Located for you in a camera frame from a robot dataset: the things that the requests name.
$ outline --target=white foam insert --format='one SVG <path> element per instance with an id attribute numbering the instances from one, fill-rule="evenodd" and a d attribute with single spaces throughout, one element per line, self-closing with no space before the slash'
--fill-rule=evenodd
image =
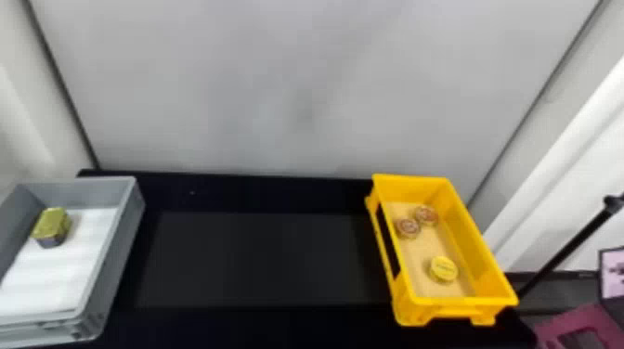
<path id="1" fill-rule="evenodd" d="M 71 230 L 62 245 L 43 249 L 28 238 L 0 283 L 0 317 L 46 314 L 78 307 L 117 214 L 116 208 L 68 210 Z"/>

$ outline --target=pink object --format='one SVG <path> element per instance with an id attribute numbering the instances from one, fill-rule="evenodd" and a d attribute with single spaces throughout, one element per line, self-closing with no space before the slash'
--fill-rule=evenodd
<path id="1" fill-rule="evenodd" d="M 544 349 L 566 349 L 560 342 L 561 336 L 582 330 L 591 330 L 605 349 L 624 347 L 624 332 L 599 304 L 580 306 L 542 322 L 533 330 L 539 347 Z"/>
<path id="2" fill-rule="evenodd" d="M 600 273 L 603 299 L 624 296 L 624 249 L 602 251 Z"/>

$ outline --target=small box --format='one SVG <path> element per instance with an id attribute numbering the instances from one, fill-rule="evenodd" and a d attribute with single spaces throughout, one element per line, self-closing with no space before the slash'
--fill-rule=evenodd
<path id="1" fill-rule="evenodd" d="M 49 249 L 63 243 L 71 227 L 72 220 L 65 209 L 61 207 L 49 208 L 39 215 L 39 219 L 32 229 L 31 237 L 36 239 L 41 247 Z"/>

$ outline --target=gray plastic tray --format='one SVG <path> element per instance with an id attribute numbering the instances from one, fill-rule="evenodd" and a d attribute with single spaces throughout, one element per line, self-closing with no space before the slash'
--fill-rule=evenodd
<path id="1" fill-rule="evenodd" d="M 117 208 L 110 232 L 72 310 L 0 317 L 0 347 L 24 347 L 95 339 L 104 329 L 145 202 L 134 177 L 77 178 L 17 184 L 0 204 L 0 275 L 11 267 L 46 207 Z"/>

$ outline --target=yellow plastic crate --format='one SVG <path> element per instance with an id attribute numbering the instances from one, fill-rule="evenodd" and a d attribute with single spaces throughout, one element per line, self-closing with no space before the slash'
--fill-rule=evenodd
<path id="1" fill-rule="evenodd" d="M 476 326 L 492 326 L 504 307 L 518 305 L 509 281 L 447 178 L 374 174 L 372 182 L 366 206 L 396 322 L 424 326 L 436 317 L 463 317 Z M 421 237 L 400 239 L 393 222 L 406 207 L 417 204 L 432 206 L 439 223 L 423 228 Z M 434 254 L 446 254 L 455 262 L 460 270 L 457 284 L 436 284 L 428 277 L 427 261 Z"/>

